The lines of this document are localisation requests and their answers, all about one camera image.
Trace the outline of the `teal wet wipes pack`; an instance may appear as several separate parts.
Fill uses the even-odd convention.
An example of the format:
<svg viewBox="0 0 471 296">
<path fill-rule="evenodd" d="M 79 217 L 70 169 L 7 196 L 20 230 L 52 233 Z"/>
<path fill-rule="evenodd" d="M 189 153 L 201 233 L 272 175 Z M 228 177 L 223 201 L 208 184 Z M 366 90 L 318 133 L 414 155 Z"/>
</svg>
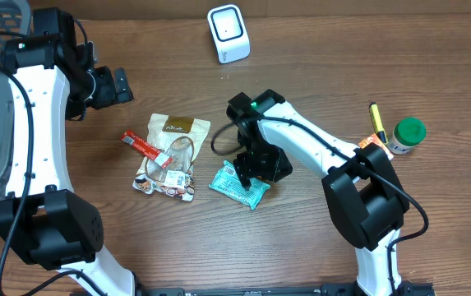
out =
<svg viewBox="0 0 471 296">
<path fill-rule="evenodd" d="M 209 188 L 249 206 L 251 210 L 255 210 L 266 191 L 270 189 L 270 185 L 258 178 L 251 178 L 250 183 L 251 186 L 246 189 L 240 183 L 234 166 L 225 160 L 223 167 L 217 172 Z"/>
</svg>

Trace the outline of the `red stick sachet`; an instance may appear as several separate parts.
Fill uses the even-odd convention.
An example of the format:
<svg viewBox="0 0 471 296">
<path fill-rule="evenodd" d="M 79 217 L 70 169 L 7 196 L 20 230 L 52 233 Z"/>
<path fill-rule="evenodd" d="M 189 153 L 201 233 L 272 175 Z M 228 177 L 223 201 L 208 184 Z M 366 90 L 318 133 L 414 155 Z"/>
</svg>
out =
<svg viewBox="0 0 471 296">
<path fill-rule="evenodd" d="M 166 155 L 164 152 L 158 150 L 154 146 L 151 146 L 130 130 L 127 130 L 123 133 L 122 141 L 133 147 L 138 152 L 142 153 L 149 160 L 155 162 L 162 169 L 165 169 L 173 161 L 170 156 Z"/>
</svg>

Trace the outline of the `beige brown snack pouch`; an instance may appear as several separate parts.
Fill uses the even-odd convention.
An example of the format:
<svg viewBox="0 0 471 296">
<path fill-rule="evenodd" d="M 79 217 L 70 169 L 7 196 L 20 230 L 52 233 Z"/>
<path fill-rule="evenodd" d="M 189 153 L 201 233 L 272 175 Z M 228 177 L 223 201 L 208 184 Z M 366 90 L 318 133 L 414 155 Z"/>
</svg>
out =
<svg viewBox="0 0 471 296">
<path fill-rule="evenodd" d="M 194 163 L 209 130 L 210 122 L 206 120 L 152 114 L 146 142 L 167 155 L 169 163 L 161 166 L 145 157 L 132 187 L 148 195 L 160 192 L 182 201 L 193 201 Z"/>
</svg>

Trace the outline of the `orange tissue pack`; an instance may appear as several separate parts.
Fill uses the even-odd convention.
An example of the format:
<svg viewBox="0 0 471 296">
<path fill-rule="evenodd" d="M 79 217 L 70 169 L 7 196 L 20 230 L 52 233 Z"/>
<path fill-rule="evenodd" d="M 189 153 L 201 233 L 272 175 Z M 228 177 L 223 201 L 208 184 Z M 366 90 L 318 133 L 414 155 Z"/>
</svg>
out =
<svg viewBox="0 0 471 296">
<path fill-rule="evenodd" d="M 381 139 L 378 137 L 376 133 L 371 134 L 368 137 L 363 138 L 359 143 L 358 146 L 360 148 L 365 148 L 368 145 L 374 143 L 375 145 L 379 146 L 380 148 L 383 149 L 383 151 L 386 153 L 387 157 L 389 160 L 394 159 L 394 155 L 389 151 L 389 149 L 385 146 L 385 144 L 381 141 Z"/>
</svg>

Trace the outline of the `yellow highlighter marker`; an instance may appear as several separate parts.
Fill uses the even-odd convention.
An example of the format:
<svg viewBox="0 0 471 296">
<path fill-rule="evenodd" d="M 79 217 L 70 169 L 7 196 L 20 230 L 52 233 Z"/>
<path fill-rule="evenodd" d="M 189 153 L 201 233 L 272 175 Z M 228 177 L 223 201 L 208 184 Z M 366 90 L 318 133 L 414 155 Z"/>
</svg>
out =
<svg viewBox="0 0 471 296">
<path fill-rule="evenodd" d="M 386 144 L 387 143 L 386 131 L 381 121 L 381 114 L 378 109 L 378 105 L 375 102 L 371 102 L 369 104 L 368 110 L 370 113 L 372 126 L 374 128 L 376 135 L 378 136 L 378 138 L 381 140 L 383 144 Z"/>
</svg>

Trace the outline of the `green lid white jar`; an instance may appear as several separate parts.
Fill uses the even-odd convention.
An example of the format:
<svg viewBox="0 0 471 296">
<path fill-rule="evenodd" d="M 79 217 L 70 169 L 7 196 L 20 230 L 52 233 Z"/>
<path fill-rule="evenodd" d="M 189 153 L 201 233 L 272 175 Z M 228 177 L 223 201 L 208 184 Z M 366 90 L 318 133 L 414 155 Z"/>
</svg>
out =
<svg viewBox="0 0 471 296">
<path fill-rule="evenodd" d="M 425 139 L 426 135 L 427 129 L 421 120 L 405 118 L 394 127 L 387 147 L 393 154 L 408 154 Z"/>
</svg>

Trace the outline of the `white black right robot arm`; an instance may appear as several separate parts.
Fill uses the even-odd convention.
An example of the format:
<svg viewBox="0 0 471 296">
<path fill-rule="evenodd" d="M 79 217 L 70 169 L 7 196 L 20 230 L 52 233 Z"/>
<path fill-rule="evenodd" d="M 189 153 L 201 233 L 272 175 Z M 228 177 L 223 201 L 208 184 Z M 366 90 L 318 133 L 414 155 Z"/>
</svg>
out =
<svg viewBox="0 0 471 296">
<path fill-rule="evenodd" d="M 267 90 L 255 99 L 234 96 L 226 114 L 245 151 L 233 165 L 244 188 L 252 178 L 272 182 L 290 175 L 293 156 L 321 178 L 334 226 L 355 249 L 355 295 L 405 295 L 392 241 L 399 237 L 409 201 L 389 156 L 376 144 L 360 148 L 307 121 L 283 96 Z"/>
</svg>

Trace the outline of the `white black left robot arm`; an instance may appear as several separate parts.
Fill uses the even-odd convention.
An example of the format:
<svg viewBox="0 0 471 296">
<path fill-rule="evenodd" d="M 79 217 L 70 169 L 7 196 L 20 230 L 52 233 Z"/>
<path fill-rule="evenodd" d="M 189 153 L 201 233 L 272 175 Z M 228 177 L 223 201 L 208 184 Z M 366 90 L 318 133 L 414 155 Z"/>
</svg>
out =
<svg viewBox="0 0 471 296">
<path fill-rule="evenodd" d="M 68 12 L 36 10 L 33 27 L 31 35 L 11 33 L 0 61 L 14 105 L 3 251 L 69 276 L 91 295 L 136 295 L 136 276 L 104 246 L 99 211 L 75 194 L 66 157 L 68 120 L 132 100 L 125 71 L 97 66 L 95 46 L 77 43 L 82 27 Z"/>
</svg>

